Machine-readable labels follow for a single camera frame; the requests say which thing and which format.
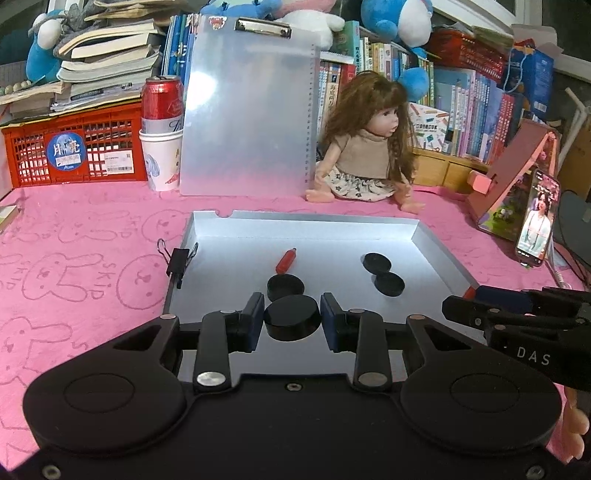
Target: pink tablecloth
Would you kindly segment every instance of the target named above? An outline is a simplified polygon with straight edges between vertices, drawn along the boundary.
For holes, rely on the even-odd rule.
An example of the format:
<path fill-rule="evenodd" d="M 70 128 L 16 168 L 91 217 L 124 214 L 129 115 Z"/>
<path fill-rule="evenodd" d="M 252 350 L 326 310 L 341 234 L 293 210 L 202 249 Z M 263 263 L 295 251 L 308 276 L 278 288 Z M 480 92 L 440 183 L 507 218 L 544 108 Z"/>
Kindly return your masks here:
<path fill-rule="evenodd" d="M 540 288 L 546 267 L 527 270 L 513 246 L 477 231 L 464 204 L 419 192 L 425 222 L 481 284 Z M 274 210 L 408 216 L 387 202 L 180 197 L 144 183 L 31 187 L 2 205 L 22 212 L 0 235 L 0 463 L 13 468 L 36 449 L 21 401 L 40 373 L 161 312 L 167 277 L 158 238 L 178 246 L 194 210 Z M 567 275 L 575 288 L 574 277 Z"/>

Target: clipboard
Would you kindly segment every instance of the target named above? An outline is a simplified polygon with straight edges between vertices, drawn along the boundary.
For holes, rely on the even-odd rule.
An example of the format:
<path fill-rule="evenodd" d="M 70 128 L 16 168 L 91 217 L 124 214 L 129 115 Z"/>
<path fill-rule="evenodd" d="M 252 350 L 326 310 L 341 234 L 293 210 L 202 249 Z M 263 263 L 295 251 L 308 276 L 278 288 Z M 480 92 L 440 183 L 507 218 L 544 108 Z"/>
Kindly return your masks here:
<path fill-rule="evenodd" d="M 200 15 L 182 195 L 286 197 L 313 181 L 319 38 L 287 24 Z"/>

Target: paper cup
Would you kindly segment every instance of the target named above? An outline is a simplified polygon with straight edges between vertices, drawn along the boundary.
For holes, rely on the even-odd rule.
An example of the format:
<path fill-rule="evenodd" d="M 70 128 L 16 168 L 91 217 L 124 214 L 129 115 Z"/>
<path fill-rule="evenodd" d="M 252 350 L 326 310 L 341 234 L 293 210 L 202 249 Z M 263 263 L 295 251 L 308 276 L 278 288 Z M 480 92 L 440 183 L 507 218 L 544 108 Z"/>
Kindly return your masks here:
<path fill-rule="evenodd" d="M 139 133 L 150 188 L 166 192 L 178 188 L 181 169 L 183 131 L 149 135 Z"/>

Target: phone screen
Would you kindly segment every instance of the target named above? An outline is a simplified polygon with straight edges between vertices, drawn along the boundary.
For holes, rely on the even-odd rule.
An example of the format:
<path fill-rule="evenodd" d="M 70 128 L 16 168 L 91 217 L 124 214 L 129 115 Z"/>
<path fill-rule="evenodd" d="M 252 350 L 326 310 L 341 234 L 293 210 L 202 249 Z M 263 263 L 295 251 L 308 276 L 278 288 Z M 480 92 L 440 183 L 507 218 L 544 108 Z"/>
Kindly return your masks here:
<path fill-rule="evenodd" d="M 541 170 L 532 174 L 530 198 L 517 241 L 520 261 L 540 265 L 544 259 L 558 210 L 560 185 Z"/>

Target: doll's head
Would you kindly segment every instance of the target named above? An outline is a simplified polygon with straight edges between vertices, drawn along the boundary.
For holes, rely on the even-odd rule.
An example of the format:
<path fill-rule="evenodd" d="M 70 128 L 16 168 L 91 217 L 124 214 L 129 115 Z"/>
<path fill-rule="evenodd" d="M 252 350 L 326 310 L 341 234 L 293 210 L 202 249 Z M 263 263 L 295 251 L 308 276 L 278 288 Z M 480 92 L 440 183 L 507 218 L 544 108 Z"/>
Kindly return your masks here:
<path fill-rule="evenodd" d="M 334 110 L 324 129 L 323 142 L 330 144 L 341 135 L 358 135 L 365 129 L 388 138 L 388 177 L 401 181 L 401 173 L 411 179 L 414 172 L 407 93 L 398 82 L 375 72 L 362 72 L 339 91 Z"/>

